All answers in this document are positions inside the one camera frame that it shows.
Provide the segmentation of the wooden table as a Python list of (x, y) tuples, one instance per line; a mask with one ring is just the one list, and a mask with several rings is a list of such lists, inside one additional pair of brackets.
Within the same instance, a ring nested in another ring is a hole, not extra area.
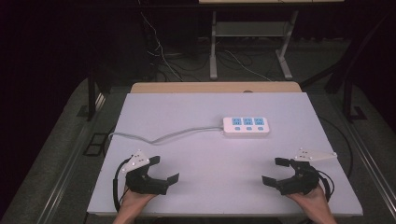
[(149, 82), (135, 83), (131, 93), (301, 92), (296, 82)]

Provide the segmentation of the black floor frame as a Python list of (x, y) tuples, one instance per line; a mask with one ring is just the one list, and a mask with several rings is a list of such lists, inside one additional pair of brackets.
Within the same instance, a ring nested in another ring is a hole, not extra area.
[(94, 133), (83, 151), (83, 155), (87, 157), (98, 157), (106, 155), (106, 133)]

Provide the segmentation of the white table board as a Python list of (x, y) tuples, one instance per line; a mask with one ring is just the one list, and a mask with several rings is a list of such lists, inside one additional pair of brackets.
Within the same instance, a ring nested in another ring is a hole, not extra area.
[[(264, 137), (223, 134), (222, 119), (264, 117)], [(137, 150), (160, 156), (153, 178), (179, 174), (144, 216), (291, 217), (302, 211), (262, 176), (291, 177), (275, 158), (299, 149), (332, 152), (332, 146), (304, 92), (130, 93), (127, 95), (88, 206), (91, 214), (115, 212), (112, 180), (120, 163)]]

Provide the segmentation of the aluminium floor rail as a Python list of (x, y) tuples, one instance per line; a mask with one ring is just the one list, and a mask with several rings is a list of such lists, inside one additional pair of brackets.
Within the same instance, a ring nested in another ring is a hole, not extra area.
[[(106, 97), (100, 95), (97, 110), (105, 101)], [(76, 170), (94, 119), (87, 121), (86, 117), (78, 116), (78, 111), (87, 104), (88, 94), (72, 94), (36, 160), (45, 195), (35, 224), (51, 223)]]
[(388, 180), (380, 171), (377, 162), (369, 152), (369, 148), (364, 144), (362, 137), (359, 135), (354, 125), (347, 121), (345, 126), (351, 135), (353, 143), (357, 148), (358, 154), (366, 167), (369, 176), (373, 179), (375, 186), (381, 195), (382, 200), (387, 206), (393, 219), (396, 220), (396, 192), (391, 188)]

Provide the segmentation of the white power strip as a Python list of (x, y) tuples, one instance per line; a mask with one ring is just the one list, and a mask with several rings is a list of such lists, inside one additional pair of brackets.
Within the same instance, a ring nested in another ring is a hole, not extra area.
[(222, 119), (223, 134), (232, 137), (264, 137), (270, 127), (264, 117), (227, 117)]

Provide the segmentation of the grey metal stand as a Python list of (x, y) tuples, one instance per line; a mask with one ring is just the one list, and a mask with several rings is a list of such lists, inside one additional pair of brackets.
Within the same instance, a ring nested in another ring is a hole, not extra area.
[(282, 37), (283, 42), (276, 50), (276, 58), (286, 80), (292, 80), (292, 74), (285, 54), (291, 40), (295, 22), (299, 11), (290, 14), (287, 21), (219, 21), (218, 13), (212, 13), (210, 55), (209, 55), (209, 78), (218, 79), (216, 43), (218, 37)]

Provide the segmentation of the person's left hand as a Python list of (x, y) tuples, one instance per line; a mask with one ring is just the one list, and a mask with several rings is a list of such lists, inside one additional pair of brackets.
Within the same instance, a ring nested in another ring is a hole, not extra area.
[(121, 200), (119, 215), (137, 217), (155, 197), (155, 194), (140, 194), (127, 189)]

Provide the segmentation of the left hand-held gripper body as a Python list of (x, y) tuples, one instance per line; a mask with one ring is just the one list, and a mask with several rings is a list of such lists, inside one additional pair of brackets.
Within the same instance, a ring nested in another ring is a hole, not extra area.
[(165, 195), (168, 189), (167, 181), (149, 176), (149, 157), (141, 150), (122, 166), (121, 171), (125, 174), (125, 185), (133, 192), (140, 194)]

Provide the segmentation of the black metal stand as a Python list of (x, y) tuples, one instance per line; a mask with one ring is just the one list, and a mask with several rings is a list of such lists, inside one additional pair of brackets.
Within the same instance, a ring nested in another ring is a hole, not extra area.
[(354, 15), (346, 27), (346, 34), (350, 37), (350, 44), (341, 59), (335, 65), (336, 68), (325, 86), (325, 91), (336, 94), (342, 91), (342, 114), (346, 120), (353, 122), (352, 114), (352, 77), (351, 70), (361, 52), (361, 41), (365, 38), (365, 28), (361, 25), (362, 16)]
[(88, 104), (78, 111), (79, 117), (91, 121), (99, 106), (100, 95), (107, 95), (111, 89), (111, 78), (106, 72), (91, 70), (87, 77)]

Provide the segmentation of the person's right hand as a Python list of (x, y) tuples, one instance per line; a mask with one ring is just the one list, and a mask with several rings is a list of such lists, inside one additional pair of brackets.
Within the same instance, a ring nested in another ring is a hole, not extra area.
[(288, 194), (287, 197), (295, 201), (311, 218), (324, 217), (331, 212), (324, 191), (320, 185), (317, 185), (307, 194), (292, 193)]

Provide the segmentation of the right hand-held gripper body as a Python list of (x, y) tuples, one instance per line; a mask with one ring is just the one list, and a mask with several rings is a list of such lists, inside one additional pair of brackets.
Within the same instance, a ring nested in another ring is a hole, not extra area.
[(290, 166), (294, 170), (294, 175), (290, 178), (277, 180), (278, 190), (282, 195), (292, 193), (307, 194), (314, 189), (321, 181), (325, 188), (325, 195), (331, 196), (334, 186), (330, 186), (332, 180), (323, 177), (318, 169), (314, 168), (313, 161), (324, 161), (337, 157), (335, 152), (320, 152), (317, 150), (299, 149), (297, 154), (290, 160)]

